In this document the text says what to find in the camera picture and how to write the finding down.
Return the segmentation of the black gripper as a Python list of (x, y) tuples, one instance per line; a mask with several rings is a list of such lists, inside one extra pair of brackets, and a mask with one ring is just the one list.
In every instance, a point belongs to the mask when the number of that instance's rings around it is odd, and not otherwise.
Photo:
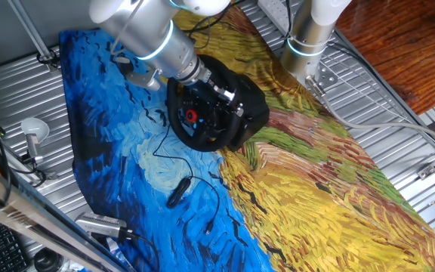
[[(204, 95), (216, 95), (221, 100), (226, 102), (233, 102), (236, 94), (225, 89), (224, 80), (211, 71), (201, 71), (197, 76), (196, 92)], [(244, 114), (243, 103), (238, 103), (232, 108), (231, 113), (234, 116), (242, 117)]]

